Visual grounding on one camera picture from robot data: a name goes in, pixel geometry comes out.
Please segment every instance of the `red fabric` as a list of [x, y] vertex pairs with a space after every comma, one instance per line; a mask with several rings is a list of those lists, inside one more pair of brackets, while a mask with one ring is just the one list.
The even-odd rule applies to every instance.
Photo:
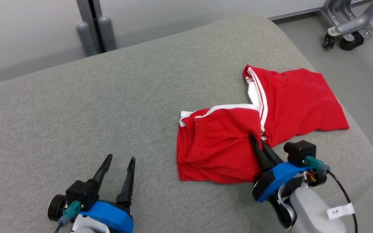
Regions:
[[262, 85], [256, 87], [266, 95], [259, 101], [268, 106], [264, 136], [271, 147], [314, 130], [349, 128], [342, 107], [320, 73], [306, 69], [278, 73], [247, 65], [243, 72], [247, 82], [253, 81], [249, 69]]
[[259, 167], [248, 134], [261, 135], [259, 112], [240, 107], [209, 111], [201, 109], [181, 119], [185, 126], [179, 126], [177, 139], [179, 179], [252, 182]]

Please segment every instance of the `gray fabric surface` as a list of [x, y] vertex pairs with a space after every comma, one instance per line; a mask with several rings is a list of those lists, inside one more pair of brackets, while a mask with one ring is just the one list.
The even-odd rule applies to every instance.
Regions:
[[[181, 110], [249, 103], [246, 64], [314, 69], [272, 22], [245, 17], [116, 50], [0, 83], [0, 232], [51, 232], [47, 205], [114, 155], [101, 199], [115, 200], [136, 157], [135, 232], [281, 232], [252, 184], [180, 182]], [[373, 149], [351, 116], [348, 131], [294, 138], [317, 145], [353, 200], [369, 186]], [[275, 148], [285, 158], [283, 145]], [[332, 180], [315, 188], [344, 203]]]

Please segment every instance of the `caster wheel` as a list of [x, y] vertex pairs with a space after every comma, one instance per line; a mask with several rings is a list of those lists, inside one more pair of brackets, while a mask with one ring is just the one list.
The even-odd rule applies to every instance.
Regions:
[[364, 38], [357, 31], [352, 32], [352, 36], [355, 37], [354, 42], [357, 46], [360, 46], [364, 43]]
[[334, 45], [335, 45], [335, 37], [326, 33], [326, 36], [324, 36], [322, 46], [326, 49], [333, 49]]
[[356, 47], [355, 40], [354, 41], [347, 41], [344, 38], [342, 38], [340, 47], [343, 50], [351, 51], [352, 49], [354, 49]]

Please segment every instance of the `green cable connector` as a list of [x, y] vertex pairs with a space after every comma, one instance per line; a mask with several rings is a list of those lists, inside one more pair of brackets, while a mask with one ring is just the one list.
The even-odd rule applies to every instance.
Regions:
[[73, 201], [67, 209], [65, 209], [62, 213], [61, 218], [57, 221], [58, 225], [62, 225], [65, 227], [74, 216], [76, 216], [81, 210], [81, 204], [78, 201]]
[[324, 164], [324, 162], [322, 162], [321, 160], [310, 155], [306, 156], [305, 165], [313, 169], [316, 169], [317, 171], [330, 170], [330, 167], [328, 165]]

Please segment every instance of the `gray floor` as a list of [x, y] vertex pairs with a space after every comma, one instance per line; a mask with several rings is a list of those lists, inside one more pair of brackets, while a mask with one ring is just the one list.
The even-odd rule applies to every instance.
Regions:
[[[362, 46], [344, 51], [321, 47], [329, 26], [319, 13], [274, 21], [327, 82], [373, 145], [373, 37]], [[354, 202], [359, 232], [373, 232], [373, 184]], [[348, 232], [353, 232], [351, 216], [345, 216]]]

